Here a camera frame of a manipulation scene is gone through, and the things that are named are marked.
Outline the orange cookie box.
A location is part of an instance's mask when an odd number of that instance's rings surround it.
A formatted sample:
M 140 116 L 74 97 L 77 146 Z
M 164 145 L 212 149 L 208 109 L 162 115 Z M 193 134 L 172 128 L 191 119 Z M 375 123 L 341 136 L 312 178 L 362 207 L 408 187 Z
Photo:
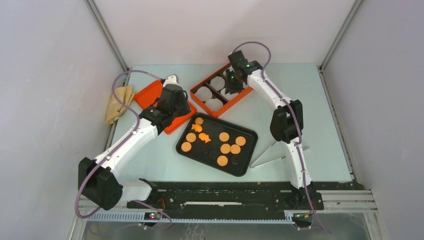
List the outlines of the orange cookie box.
M 239 93 L 234 94 L 226 94 L 226 89 L 223 88 L 220 91 L 216 91 L 210 86 L 210 81 L 214 77 L 222 77 L 225 80 L 225 74 L 226 70 L 230 69 L 230 64 L 226 64 L 223 67 L 219 68 L 217 71 L 215 71 L 213 74 L 202 80 L 200 83 L 195 85 L 190 89 L 190 96 L 191 99 L 201 108 L 203 109 L 208 115 L 213 116 L 215 118 L 221 116 L 223 113 L 225 113 L 227 110 L 229 110 L 231 107 L 233 107 L 236 103 L 238 103 L 242 98 L 246 97 L 250 92 L 253 91 L 253 89 L 247 85 L 244 85 L 244 90 L 242 90 Z M 219 99 L 222 101 L 223 106 L 221 109 L 219 109 L 216 112 L 212 112 L 206 105 L 205 102 L 200 101 L 196 96 L 195 93 L 200 87 L 208 87 L 212 92 L 212 99 Z

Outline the black baking tray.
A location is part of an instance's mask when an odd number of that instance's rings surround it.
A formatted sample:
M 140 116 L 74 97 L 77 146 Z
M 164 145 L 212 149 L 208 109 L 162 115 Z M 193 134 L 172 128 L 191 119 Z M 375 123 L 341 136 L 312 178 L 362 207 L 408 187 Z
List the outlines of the black baking tray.
M 192 124 L 195 123 L 196 118 L 202 118 L 203 124 L 201 125 L 203 128 L 202 133 L 208 134 L 211 141 L 208 143 L 204 143 L 199 139 L 199 133 L 192 130 Z M 222 132 L 226 132 L 229 134 L 229 140 L 227 142 L 222 142 L 219 139 L 219 134 Z M 187 142 L 186 135 L 188 133 L 196 134 L 195 142 L 192 142 L 192 149 L 189 152 L 183 152 L 181 150 L 181 144 L 183 142 Z M 241 152 L 239 154 L 232 154 L 231 152 L 228 154 L 223 154 L 220 151 L 220 147 L 223 144 L 234 145 L 237 137 L 242 136 L 246 139 L 246 144 L 241 146 Z M 225 172 L 229 175 L 235 177 L 242 177 L 246 174 L 249 163 L 252 159 L 256 144 L 258 141 L 258 135 L 255 131 L 236 125 L 234 123 L 230 123 L 228 121 L 212 117 L 210 115 L 204 113 L 196 113 L 189 120 L 187 127 L 182 132 L 181 137 L 179 138 L 176 144 L 176 151 L 178 154 L 187 157 L 191 160 L 194 160 L 198 163 L 204 164 L 208 167 L 217 169 L 219 171 Z M 219 156 L 226 156 L 228 158 L 228 164 L 226 166 L 219 166 L 217 164 L 217 160 L 211 160 L 209 154 L 204 154 L 201 151 L 202 146 L 210 146 L 211 150 L 216 150 L 219 152 Z M 233 156 L 239 156 L 241 158 L 240 164 L 232 164 L 231 158 Z

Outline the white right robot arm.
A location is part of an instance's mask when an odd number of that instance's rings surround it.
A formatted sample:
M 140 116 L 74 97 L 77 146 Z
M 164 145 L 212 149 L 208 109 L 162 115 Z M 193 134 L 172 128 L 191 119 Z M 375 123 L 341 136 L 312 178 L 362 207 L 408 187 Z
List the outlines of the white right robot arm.
M 256 60 L 249 61 L 240 50 L 228 55 L 230 68 L 225 71 L 225 92 L 240 93 L 244 87 L 256 91 L 273 110 L 269 130 L 275 141 L 284 147 L 290 166 L 290 183 L 296 189 L 309 186 L 312 179 L 307 170 L 302 129 L 303 105 L 300 100 L 286 96 L 270 80 L 265 68 Z

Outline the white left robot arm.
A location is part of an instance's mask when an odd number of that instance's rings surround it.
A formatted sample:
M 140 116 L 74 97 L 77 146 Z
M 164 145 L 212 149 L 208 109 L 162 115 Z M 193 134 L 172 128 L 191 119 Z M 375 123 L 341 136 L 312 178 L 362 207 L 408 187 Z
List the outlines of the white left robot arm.
M 138 200 L 145 208 L 156 206 L 158 194 L 147 180 L 119 182 L 118 176 L 139 150 L 175 118 L 190 112 L 186 91 L 177 83 L 166 84 L 156 104 L 144 109 L 122 138 L 95 159 L 86 157 L 80 161 L 79 193 L 106 211 L 122 201 Z

